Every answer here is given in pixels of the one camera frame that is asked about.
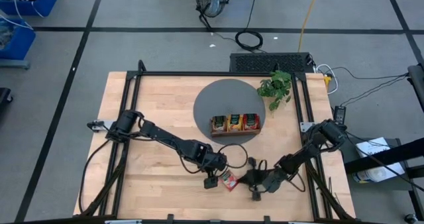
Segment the yellow cable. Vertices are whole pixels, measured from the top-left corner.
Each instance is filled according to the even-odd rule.
[[[310,14],[311,14],[312,7],[313,7],[313,4],[314,4],[314,3],[315,3],[315,0],[312,0],[311,4],[310,4],[310,6],[309,6],[309,9],[308,9],[308,11],[307,11],[307,14],[306,14],[305,21],[303,22],[302,30],[301,30],[301,32],[300,32],[299,48],[297,48],[297,52],[300,52],[300,48],[302,47],[303,31],[305,30],[305,26],[306,26],[306,23],[307,23],[307,20],[308,20],[308,18],[309,18],[309,16],[310,16]]]

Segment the black floor line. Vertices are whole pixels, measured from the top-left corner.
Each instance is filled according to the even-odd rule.
[[[37,187],[38,180],[40,179],[42,169],[47,159],[48,152],[50,147],[52,146],[52,141],[54,134],[56,133],[56,129],[58,128],[60,117],[62,116],[62,112],[65,107],[66,100],[68,98],[72,82],[75,77],[75,73],[77,72],[78,65],[81,60],[81,56],[83,54],[85,45],[87,44],[87,39],[90,33],[90,28],[93,26],[94,18],[99,10],[101,0],[95,0],[93,8],[91,10],[87,25],[85,26],[84,33],[82,35],[81,41],[79,42],[79,46],[77,52],[75,54],[74,60],[72,62],[72,66],[70,68],[70,72],[68,77],[66,78],[66,82],[64,88],[62,90],[62,94],[60,95],[58,106],[54,112],[54,116],[52,122],[48,128],[48,132],[46,135],[46,139],[42,145],[40,155],[38,156],[37,162],[35,164],[34,171],[32,172],[32,176],[28,183],[28,187],[26,188],[23,200],[21,202],[21,206],[19,207],[17,216],[15,218],[15,222],[23,222],[27,215],[32,197],[34,196],[35,189]]]
[[[215,32],[240,32],[244,28],[214,28]],[[34,27],[40,32],[84,32],[84,27]],[[250,28],[261,33],[300,33],[300,28]],[[424,30],[408,30],[411,34],[424,34]],[[208,32],[206,28],[136,28],[136,27],[92,27],[90,32]],[[404,34],[404,29],[339,29],[339,28],[307,28],[306,34]]]
[[[399,23],[402,26],[402,29],[406,33],[406,38],[408,39],[409,45],[410,45],[410,47],[413,51],[415,59],[417,59],[417,61],[419,63],[424,63],[423,55],[422,55],[420,49],[418,48],[414,37],[412,36],[412,33],[411,33],[411,31],[408,27],[408,24],[406,23],[405,17],[403,16],[402,12],[400,11],[398,2],[396,0],[390,0],[390,3],[392,4],[393,10],[395,11],[396,16],[398,17],[397,19],[399,19]]]
[[[36,32],[85,32],[85,27],[33,27]]]

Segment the metal grate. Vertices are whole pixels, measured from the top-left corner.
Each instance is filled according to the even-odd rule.
[[[271,72],[278,67],[288,73],[312,72],[312,61],[307,52],[267,53],[267,54],[231,54],[231,72]]]

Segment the gray floor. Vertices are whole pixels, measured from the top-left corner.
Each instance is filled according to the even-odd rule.
[[[84,27],[95,0],[58,0],[52,14],[28,18],[35,27]],[[244,27],[252,0],[231,0],[213,27]],[[310,0],[256,0],[251,27],[300,28]],[[423,0],[397,0],[410,29],[424,30]],[[199,28],[194,0],[101,0],[94,27]],[[390,0],[317,0],[307,28],[402,29]],[[37,32],[26,59],[30,70],[0,70],[0,86],[15,95],[0,128],[0,223],[14,221],[46,138],[82,32]],[[233,33],[222,33],[233,37]],[[263,50],[294,52],[298,34],[264,33]],[[424,50],[424,35],[413,36]],[[254,38],[244,37],[245,42]],[[344,66],[357,76],[402,74],[417,59],[406,35],[305,34],[303,51],[316,63]],[[91,140],[85,127],[97,117],[107,74],[136,69],[228,71],[229,55],[244,52],[234,42],[206,32],[91,32],[83,51],[46,164],[26,220],[70,217]],[[337,70],[331,105],[381,81],[354,80]],[[362,137],[424,137],[424,114],[406,80],[349,105],[346,125]],[[422,164],[421,159],[414,164]],[[407,192],[351,189],[356,214],[365,221],[403,223],[413,213]]]

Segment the small red box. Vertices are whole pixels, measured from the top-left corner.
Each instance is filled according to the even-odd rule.
[[[225,171],[220,179],[230,192],[239,184],[238,179],[230,170]]]

